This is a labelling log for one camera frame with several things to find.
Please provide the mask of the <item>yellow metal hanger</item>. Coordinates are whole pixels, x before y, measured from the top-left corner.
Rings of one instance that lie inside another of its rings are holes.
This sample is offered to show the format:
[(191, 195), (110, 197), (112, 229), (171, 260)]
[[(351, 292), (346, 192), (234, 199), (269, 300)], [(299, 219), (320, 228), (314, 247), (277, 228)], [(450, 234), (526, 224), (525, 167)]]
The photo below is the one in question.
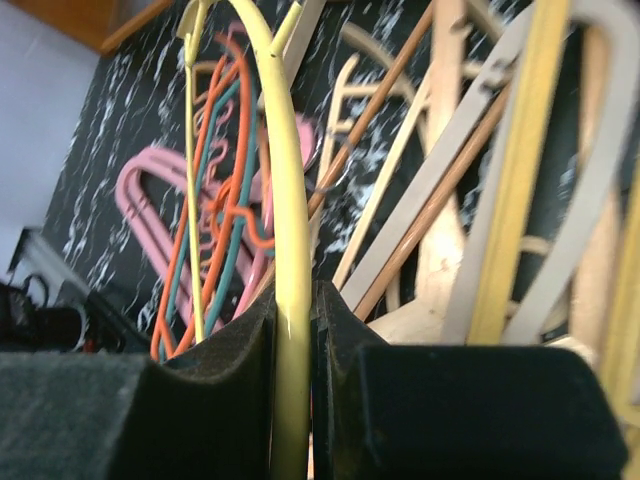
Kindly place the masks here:
[(275, 210), (275, 302), (271, 356), (259, 362), (272, 400), (271, 414), (258, 422), (267, 433), (252, 440), (247, 430), (218, 435), (203, 431), (205, 453), (188, 465), (185, 478), (303, 479), (307, 475), (311, 415), (311, 260), (308, 211), (299, 135), (282, 53), (302, 10), (293, 2), (279, 30), (272, 32), (251, 1), (232, 4), (247, 29), (265, 102), (272, 159)]

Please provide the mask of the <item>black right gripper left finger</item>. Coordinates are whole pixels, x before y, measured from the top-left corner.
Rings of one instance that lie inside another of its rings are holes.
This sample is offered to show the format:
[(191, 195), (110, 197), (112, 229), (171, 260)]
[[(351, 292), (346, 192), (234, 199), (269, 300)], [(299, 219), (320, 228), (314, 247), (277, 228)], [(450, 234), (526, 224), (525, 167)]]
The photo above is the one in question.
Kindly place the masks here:
[(31, 353), (36, 327), (1, 289), (5, 479), (265, 479), (272, 407), (272, 290), (174, 359)]

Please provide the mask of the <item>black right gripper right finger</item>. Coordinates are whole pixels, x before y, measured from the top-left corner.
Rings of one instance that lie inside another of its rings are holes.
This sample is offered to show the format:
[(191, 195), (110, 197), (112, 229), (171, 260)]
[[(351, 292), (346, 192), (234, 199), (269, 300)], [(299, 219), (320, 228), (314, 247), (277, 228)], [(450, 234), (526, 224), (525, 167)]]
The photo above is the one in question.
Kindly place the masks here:
[(316, 478), (621, 477), (621, 429), (576, 353), (391, 345), (332, 283), (313, 296)]

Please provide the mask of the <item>orange plastic hanger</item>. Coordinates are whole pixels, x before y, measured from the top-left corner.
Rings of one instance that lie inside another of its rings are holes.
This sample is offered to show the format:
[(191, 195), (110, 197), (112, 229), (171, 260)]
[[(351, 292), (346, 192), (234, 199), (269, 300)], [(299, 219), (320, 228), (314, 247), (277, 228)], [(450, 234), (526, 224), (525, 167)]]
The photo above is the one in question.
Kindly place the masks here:
[[(243, 174), (245, 172), (245, 167), (249, 167), (249, 127), (250, 127), (250, 118), (251, 118), (251, 101), (250, 101), (250, 93), (254, 93), (256, 96), (256, 92), (254, 89), (254, 81), (251, 77), (251, 72), (247, 61), (245, 59), (244, 51), (237, 45), (237, 43), (229, 38), (224, 37), (222, 34), (217, 33), (215, 35), (215, 41), (221, 45), (223, 45), (228, 52), (233, 54), (234, 63), (231, 65), (230, 69), (227, 71), (227, 74), (224, 78), (219, 81), (214, 81), (211, 84), (210, 93), (212, 95), (217, 95), (220, 91), (225, 91), (231, 83), (235, 80), (241, 81), (241, 86), (238, 89), (239, 99), (240, 99), (240, 117), (239, 117), (239, 131), (238, 131), (238, 143), (236, 149), (236, 159), (234, 163), (234, 170), (231, 180), (231, 189), (230, 189), (230, 200), (232, 203), (235, 203), (239, 199), (239, 193), (242, 186)], [(219, 276), (222, 272), (222, 268), (224, 267), (225, 257), (228, 252), (228, 247), (230, 244), (230, 234), (232, 232), (232, 220), (223, 220), (220, 223), (221, 237), (220, 243), (217, 239), (217, 243), (214, 249), (214, 253), (210, 258), (209, 271), (206, 277), (205, 283), (202, 285), (202, 301), (208, 304), (208, 309), (212, 303), (212, 294), (215, 294), (217, 289), (217, 284), (219, 282)], [(160, 315), (161, 322), (165, 320), (162, 318), (165, 314), (165, 309), (167, 308), (168, 303), (168, 292), (165, 290), (163, 292), (160, 304)], [(195, 327), (197, 326), (197, 320), (202, 319), (205, 323), (205, 318), (207, 315), (207, 310), (203, 310), (199, 307), (194, 308), (194, 319), (191, 324), (188, 325), (187, 330), (185, 331), (181, 341), (179, 343), (173, 343), (170, 346), (168, 338), (164, 340), (165, 350), (168, 354), (171, 354), (171, 359), (183, 352), (185, 352), (191, 345), (192, 341), (195, 339)], [(165, 337), (168, 337), (168, 325), (160, 327), (162, 333)], [(156, 330), (155, 340), (159, 340), (159, 332)]]

